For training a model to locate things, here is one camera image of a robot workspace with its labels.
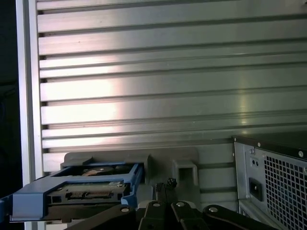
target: metal slatted wall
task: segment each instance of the metal slatted wall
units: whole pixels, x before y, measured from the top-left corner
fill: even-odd
[[[230,137],[307,128],[301,0],[35,6],[36,171],[58,170],[70,151],[197,146],[203,206],[236,210]]]

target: silver rivet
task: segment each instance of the silver rivet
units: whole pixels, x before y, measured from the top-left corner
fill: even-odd
[[[218,211],[218,209],[217,209],[217,208],[215,208],[215,207],[210,207],[210,208],[209,208],[209,211],[211,211],[211,212],[217,212],[217,211]]]
[[[176,205],[177,205],[178,207],[183,207],[183,206],[184,206],[184,203],[178,202]]]
[[[122,212],[129,212],[129,208],[123,208],[122,210],[121,210]]]

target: dark background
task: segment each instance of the dark background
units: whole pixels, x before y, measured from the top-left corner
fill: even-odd
[[[15,0],[1,1],[0,51],[0,197],[4,197],[22,187]]]

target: mesh vent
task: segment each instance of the mesh vent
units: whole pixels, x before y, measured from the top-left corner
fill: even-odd
[[[266,158],[264,168],[269,213],[290,230],[306,230],[304,169],[272,157]]]

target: ventilation grille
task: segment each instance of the ventilation grille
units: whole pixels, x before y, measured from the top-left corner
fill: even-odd
[[[267,157],[264,161],[269,213],[290,230],[307,229],[307,175],[302,167]]]

